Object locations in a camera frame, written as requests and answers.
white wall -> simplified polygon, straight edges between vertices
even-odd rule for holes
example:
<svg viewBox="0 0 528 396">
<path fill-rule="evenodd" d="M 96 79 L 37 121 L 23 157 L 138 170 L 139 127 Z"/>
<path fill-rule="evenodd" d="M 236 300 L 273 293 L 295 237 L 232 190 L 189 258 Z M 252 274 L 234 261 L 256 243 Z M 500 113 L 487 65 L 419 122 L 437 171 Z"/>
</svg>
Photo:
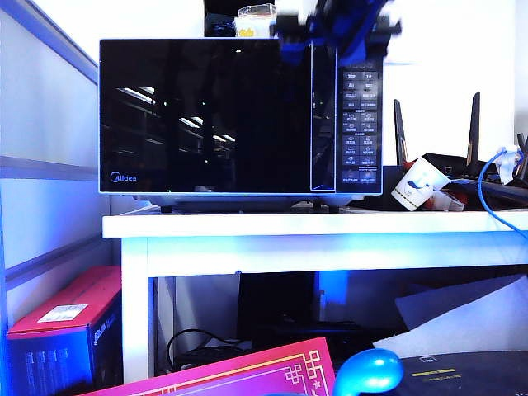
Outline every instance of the white wall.
<svg viewBox="0 0 528 396">
<path fill-rule="evenodd" d="M 395 0 L 394 6 L 403 33 L 391 40 L 385 60 L 384 163 L 395 164 L 394 98 L 402 103 L 409 159 L 465 156 L 477 91 L 480 159 L 513 143 L 515 0 Z"/>
<path fill-rule="evenodd" d="M 201 0 L 35 0 L 96 61 L 99 39 L 204 35 Z"/>
<path fill-rule="evenodd" d="M 516 0 L 515 132 L 528 136 L 528 2 Z"/>
</svg>

white table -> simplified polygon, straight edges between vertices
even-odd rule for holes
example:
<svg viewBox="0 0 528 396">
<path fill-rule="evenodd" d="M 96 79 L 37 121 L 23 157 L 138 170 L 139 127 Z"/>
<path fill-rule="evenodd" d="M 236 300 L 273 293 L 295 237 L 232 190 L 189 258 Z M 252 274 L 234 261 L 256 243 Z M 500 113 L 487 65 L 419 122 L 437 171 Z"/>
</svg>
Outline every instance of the white table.
<svg viewBox="0 0 528 396">
<path fill-rule="evenodd" d="M 523 230 L 528 211 L 500 215 Z M 486 212 L 160 214 L 103 218 L 122 240 L 125 382 L 153 376 L 152 279 L 240 272 L 528 263 L 528 240 Z"/>
</svg>

paper cup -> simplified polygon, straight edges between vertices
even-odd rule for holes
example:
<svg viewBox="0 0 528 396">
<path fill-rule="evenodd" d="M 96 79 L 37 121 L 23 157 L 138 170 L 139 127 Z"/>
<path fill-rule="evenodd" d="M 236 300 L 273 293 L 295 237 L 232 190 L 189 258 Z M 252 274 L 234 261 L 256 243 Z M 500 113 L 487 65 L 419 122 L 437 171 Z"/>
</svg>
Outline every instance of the paper cup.
<svg viewBox="0 0 528 396">
<path fill-rule="evenodd" d="M 449 179 L 426 159 L 420 157 L 411 166 L 391 195 L 408 210 L 416 210 L 433 191 L 440 190 Z"/>
<path fill-rule="evenodd" d="M 276 7 L 271 3 L 240 8 L 234 18 L 237 37 L 269 37 L 276 13 Z"/>
<path fill-rule="evenodd" d="M 237 16 L 234 18 L 237 37 L 269 37 L 273 21 L 265 16 Z"/>
</svg>

router antenna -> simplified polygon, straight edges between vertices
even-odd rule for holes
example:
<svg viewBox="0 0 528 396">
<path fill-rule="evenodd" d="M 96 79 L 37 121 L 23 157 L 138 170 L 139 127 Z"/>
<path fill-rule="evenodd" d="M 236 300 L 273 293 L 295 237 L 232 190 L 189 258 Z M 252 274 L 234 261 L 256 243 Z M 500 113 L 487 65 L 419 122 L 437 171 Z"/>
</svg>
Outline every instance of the router antenna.
<svg viewBox="0 0 528 396">
<path fill-rule="evenodd" d="M 394 99 L 394 132 L 396 134 L 396 164 L 403 166 L 407 160 L 407 145 L 403 130 L 402 107 L 398 99 Z"/>
<path fill-rule="evenodd" d="M 466 158 L 466 172 L 470 177 L 479 174 L 479 135 L 480 135 L 480 92 L 473 95 L 471 106 L 471 122 L 469 124 L 468 156 Z"/>
<path fill-rule="evenodd" d="M 517 134 L 517 143 L 519 144 L 519 148 L 521 149 L 524 158 L 517 168 L 516 176 L 521 180 L 526 181 L 526 169 L 528 168 L 528 159 L 526 158 L 526 156 L 528 156 L 528 138 L 525 140 L 523 134 Z"/>
</svg>

blue toy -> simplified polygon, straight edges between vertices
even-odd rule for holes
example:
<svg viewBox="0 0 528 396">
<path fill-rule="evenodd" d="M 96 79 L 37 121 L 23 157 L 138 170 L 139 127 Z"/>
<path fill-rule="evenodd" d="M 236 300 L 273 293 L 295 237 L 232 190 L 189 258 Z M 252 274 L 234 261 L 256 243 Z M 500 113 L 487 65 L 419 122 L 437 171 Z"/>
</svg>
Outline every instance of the blue toy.
<svg viewBox="0 0 528 396">
<path fill-rule="evenodd" d="M 377 394 L 394 389 L 403 378 L 403 365 L 392 351 L 374 348 L 355 354 L 337 372 L 332 396 Z M 304 396 L 268 394 L 267 396 Z"/>
</svg>

